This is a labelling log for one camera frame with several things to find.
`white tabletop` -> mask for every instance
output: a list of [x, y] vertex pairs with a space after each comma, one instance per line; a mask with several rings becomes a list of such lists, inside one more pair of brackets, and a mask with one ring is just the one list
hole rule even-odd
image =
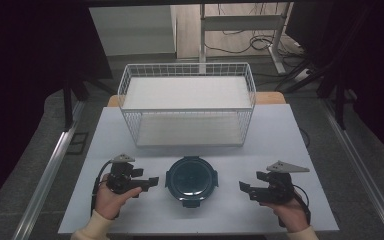
[[[125, 153], [134, 157], [143, 178], [160, 177], [158, 186], [123, 206], [110, 233], [131, 235], [265, 234], [283, 232], [272, 210], [250, 201], [239, 181], [267, 187], [256, 171], [281, 160], [310, 169], [292, 173], [293, 183], [310, 198], [316, 231], [338, 230], [314, 166], [305, 148], [291, 108], [287, 104], [258, 105], [254, 109], [243, 147], [136, 148], [118, 108], [104, 108], [59, 233], [72, 233], [90, 217], [91, 192], [105, 162]], [[182, 207], [165, 185], [165, 174], [183, 156], [200, 156], [218, 172], [219, 187], [194, 209]]]

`gray floor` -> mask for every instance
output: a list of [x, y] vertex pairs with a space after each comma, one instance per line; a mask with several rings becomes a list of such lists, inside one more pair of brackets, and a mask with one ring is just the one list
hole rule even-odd
[[[174, 58], [111, 58], [114, 80], [102, 80], [116, 89], [125, 64], [133, 62], [169, 62]], [[275, 75], [269, 57], [243, 57], [235, 59], [209, 59], [209, 61], [247, 61], [253, 73]], [[280, 82], [279, 77], [255, 75], [258, 91], [272, 91]], [[80, 125], [76, 133], [79, 140], [87, 133], [85, 148], [71, 145], [63, 159], [51, 191], [33, 227], [30, 239], [68, 239], [57, 234], [59, 224], [80, 173], [87, 149], [93, 137], [102, 108], [106, 106], [109, 94], [88, 83], [90, 91]], [[336, 137], [318, 99], [315, 89], [318, 83], [310, 84], [299, 91], [286, 94], [286, 101], [292, 107], [298, 126], [305, 130], [309, 139], [308, 152], [317, 170], [323, 189], [339, 225], [338, 232], [319, 232], [320, 239], [384, 239], [384, 225], [373, 207], [359, 178], [355, 174], [347, 155]], [[62, 94], [51, 95], [45, 104], [45, 114], [36, 134], [25, 150], [20, 162], [0, 191], [0, 239], [10, 239], [24, 213], [34, 189], [42, 176], [64, 126]], [[384, 146], [361, 122], [352, 110], [352, 104], [345, 108], [345, 124], [362, 159], [376, 183], [384, 193]], [[286, 239], [284, 234], [266, 236], [267, 239]], [[115, 236], [114, 239], [129, 239]]]

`white wire basket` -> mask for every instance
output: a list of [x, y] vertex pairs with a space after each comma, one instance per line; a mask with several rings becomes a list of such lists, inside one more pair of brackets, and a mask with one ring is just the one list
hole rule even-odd
[[130, 64], [118, 101], [144, 146], [242, 146], [255, 105], [247, 63]]

